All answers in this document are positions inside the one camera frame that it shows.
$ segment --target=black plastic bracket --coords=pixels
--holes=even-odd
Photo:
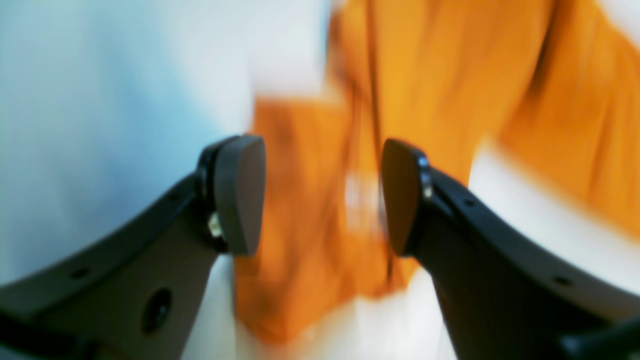
[[[628,359],[640,298],[522,236],[418,148],[387,140],[390,241],[431,274],[459,360]]]
[[[218,254],[256,252],[265,191],[262,138],[204,149],[192,174],[111,236],[0,287],[0,345],[40,359],[178,359]]]

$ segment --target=orange fabric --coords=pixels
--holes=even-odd
[[[237,317],[262,340],[287,341],[357,295],[409,283],[414,261],[391,256],[380,231],[348,225],[347,178],[375,179],[387,137],[466,184],[493,136],[640,234],[640,61],[591,1],[352,0],[333,19],[328,63],[341,101],[256,107],[264,230],[257,257],[236,261],[236,281]]]

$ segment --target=orange cloth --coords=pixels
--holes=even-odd
[[[416,263],[348,225],[347,178],[375,179],[388,137],[466,184],[492,136],[640,235],[639,65],[587,0],[352,0],[330,34],[341,100],[257,103],[267,199],[259,253],[236,261],[238,319],[280,343],[357,295],[407,286]]]

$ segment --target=metal bolt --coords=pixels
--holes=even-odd
[[[422,196],[424,196],[425,199],[430,198],[433,195],[433,188],[431,186],[424,188],[424,190],[422,191]]]
[[[218,217],[218,212],[214,212],[213,214],[211,214],[207,225],[209,226],[209,232],[211,233],[211,236],[213,236],[214,238],[222,237],[222,226],[220,226],[220,218]]]

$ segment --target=mounting hole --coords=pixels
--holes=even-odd
[[[142,332],[151,334],[164,324],[171,309],[171,291],[160,289],[147,302],[142,314]]]
[[[562,286],[573,286],[573,283],[571,280],[565,278],[564,276],[555,276],[554,277],[554,281],[556,282],[556,284],[558,285],[562,285]]]
[[[90,272],[91,270],[89,268],[80,268],[72,272],[71,274],[69,274],[69,277],[73,280],[80,280],[83,277],[86,277],[87,275],[89,275]]]

